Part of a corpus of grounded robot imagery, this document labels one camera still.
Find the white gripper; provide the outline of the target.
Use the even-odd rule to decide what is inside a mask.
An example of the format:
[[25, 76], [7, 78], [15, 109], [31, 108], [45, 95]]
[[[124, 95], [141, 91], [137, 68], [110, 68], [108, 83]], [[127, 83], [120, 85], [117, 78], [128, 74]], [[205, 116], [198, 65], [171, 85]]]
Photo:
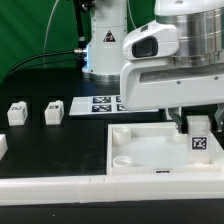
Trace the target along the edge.
[[224, 62], [195, 68], [177, 68], [168, 59], [127, 62], [121, 70], [120, 95], [129, 111], [168, 109], [168, 115], [183, 134], [185, 106], [217, 104], [215, 130], [224, 121]]

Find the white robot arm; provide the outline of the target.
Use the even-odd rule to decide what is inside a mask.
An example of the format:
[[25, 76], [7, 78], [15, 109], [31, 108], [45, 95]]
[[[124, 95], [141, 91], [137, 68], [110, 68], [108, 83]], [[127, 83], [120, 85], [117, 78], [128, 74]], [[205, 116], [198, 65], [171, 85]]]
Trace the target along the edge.
[[155, 0], [155, 19], [127, 31], [127, 0], [88, 0], [92, 38], [85, 75], [120, 81], [129, 111], [166, 109], [178, 127], [180, 107], [216, 104], [224, 122], [224, 0]]

